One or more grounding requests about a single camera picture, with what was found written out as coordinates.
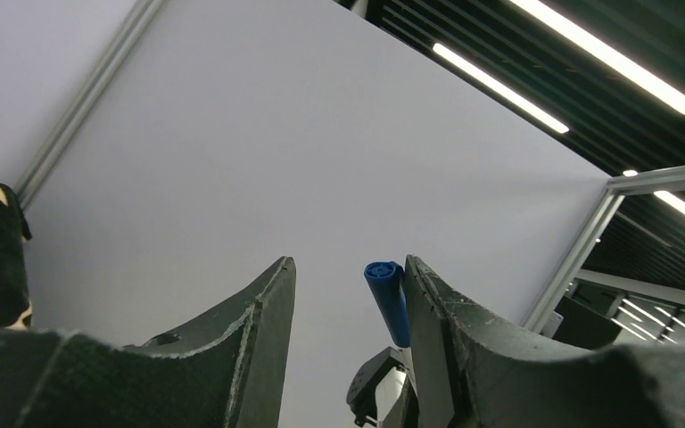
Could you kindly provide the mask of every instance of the white wall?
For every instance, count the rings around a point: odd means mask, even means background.
[[[519,322],[606,180],[337,4],[177,0],[28,212],[36,321],[142,342],[292,255],[280,426],[340,426],[389,344],[369,261]]]
[[[135,0],[0,0],[0,181],[14,185]]]

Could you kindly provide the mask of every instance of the blue marker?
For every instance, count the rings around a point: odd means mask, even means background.
[[[369,263],[364,269],[368,288],[374,294],[376,306],[382,313],[392,341],[402,352],[414,392],[418,394],[416,377],[413,373],[413,358],[411,357],[409,315],[406,311],[406,298],[400,286],[403,275],[403,267],[394,261],[375,261]]]

